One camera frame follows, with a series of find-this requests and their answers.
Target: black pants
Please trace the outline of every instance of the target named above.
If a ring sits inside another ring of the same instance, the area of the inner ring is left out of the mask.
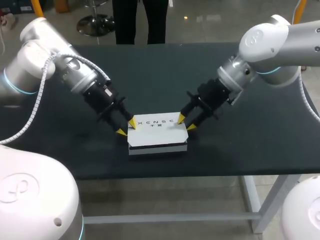
[[[164,44],[169,0],[143,0],[148,18],[148,44]],[[135,44],[138,0],[112,0],[116,44]]]

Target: table leg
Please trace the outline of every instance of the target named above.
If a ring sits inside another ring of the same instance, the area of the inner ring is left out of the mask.
[[[300,174],[278,176],[259,210],[261,218],[252,221],[253,233],[263,233],[278,212],[279,208],[284,203],[284,200],[290,190],[297,184],[300,176]]]

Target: floor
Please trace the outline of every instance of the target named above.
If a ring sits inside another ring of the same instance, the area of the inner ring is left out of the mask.
[[[173,0],[168,8],[166,42],[204,43],[236,42],[251,26],[273,14],[291,21],[296,0]],[[45,12],[48,20],[72,44],[114,45],[114,33],[94,38],[76,31],[77,21],[90,14],[81,1],[73,0],[72,12],[57,14]],[[107,2],[98,11],[112,14]],[[4,35],[6,52],[0,67],[11,59],[20,47],[19,33],[35,18],[34,14],[18,16],[16,27]],[[309,0],[302,22],[320,19],[320,2]],[[143,4],[137,10],[135,42],[147,42],[148,22]],[[320,68],[310,68],[303,80],[311,98],[320,111]],[[256,176],[255,183],[263,201],[277,176]],[[303,175],[301,180],[310,177]],[[156,213],[206,213],[245,210],[238,177],[180,177],[79,181],[79,190],[85,216],[132,215]],[[178,222],[108,224],[86,226],[88,240],[283,240],[279,214],[263,235],[254,235],[248,222]]]

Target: table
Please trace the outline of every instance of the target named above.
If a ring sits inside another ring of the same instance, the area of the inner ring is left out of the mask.
[[[78,46],[98,64],[116,89],[127,96],[134,114],[178,112],[200,83],[237,51],[236,43],[148,46]],[[29,117],[34,99],[19,109],[0,109],[0,138],[16,133]],[[9,147],[50,156],[78,180],[192,176],[243,176],[251,212],[85,217],[86,224],[252,220],[262,233],[300,174],[320,171],[319,123],[305,108],[298,82],[284,88],[256,79],[234,106],[219,110],[188,140],[184,154],[128,156],[126,139],[105,123],[81,95],[58,81],[47,81],[43,101],[30,129]],[[260,207],[252,175],[280,175]]]

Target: xense logo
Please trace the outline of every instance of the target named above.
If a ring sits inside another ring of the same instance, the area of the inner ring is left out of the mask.
[[[173,123],[174,120],[157,120],[157,121],[138,121],[138,125],[149,125],[150,127],[162,127],[165,123]]]

